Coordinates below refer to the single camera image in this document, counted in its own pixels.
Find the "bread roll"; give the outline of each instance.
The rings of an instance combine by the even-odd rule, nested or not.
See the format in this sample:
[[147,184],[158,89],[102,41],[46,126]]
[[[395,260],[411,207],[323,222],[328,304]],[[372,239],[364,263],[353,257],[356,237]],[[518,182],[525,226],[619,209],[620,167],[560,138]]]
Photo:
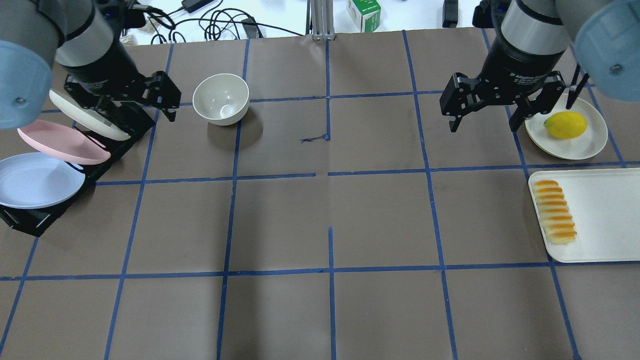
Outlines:
[[578,233],[560,185],[553,180],[541,180],[534,184],[533,194],[545,237],[555,244],[575,241]]

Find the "pink plate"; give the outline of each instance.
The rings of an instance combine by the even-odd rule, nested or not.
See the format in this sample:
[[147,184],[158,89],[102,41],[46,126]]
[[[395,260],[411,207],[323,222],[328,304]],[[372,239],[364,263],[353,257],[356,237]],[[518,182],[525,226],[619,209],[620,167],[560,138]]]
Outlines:
[[34,149],[70,163],[95,165],[111,157],[80,131],[54,122],[36,120],[18,134]]

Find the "light blue plate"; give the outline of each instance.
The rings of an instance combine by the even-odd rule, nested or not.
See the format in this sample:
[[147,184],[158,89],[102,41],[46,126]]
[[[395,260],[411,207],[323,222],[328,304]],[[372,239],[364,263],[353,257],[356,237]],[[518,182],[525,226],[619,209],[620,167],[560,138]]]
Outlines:
[[59,204],[80,190],[84,175],[62,160],[30,152],[0,161],[0,204],[38,209]]

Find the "green and white box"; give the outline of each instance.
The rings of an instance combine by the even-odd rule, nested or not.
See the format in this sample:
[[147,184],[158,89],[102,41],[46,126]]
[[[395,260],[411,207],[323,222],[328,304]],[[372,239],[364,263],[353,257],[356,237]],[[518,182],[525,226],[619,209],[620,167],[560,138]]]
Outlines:
[[347,12],[361,33],[372,33],[380,26],[382,8],[376,0],[347,0]]

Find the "yellow lemon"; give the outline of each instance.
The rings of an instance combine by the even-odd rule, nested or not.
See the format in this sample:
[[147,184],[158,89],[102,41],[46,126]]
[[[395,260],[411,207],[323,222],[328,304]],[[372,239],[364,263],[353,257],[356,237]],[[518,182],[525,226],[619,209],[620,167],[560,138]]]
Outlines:
[[561,111],[549,116],[545,128],[558,139],[573,139],[585,132],[587,120],[575,111]]

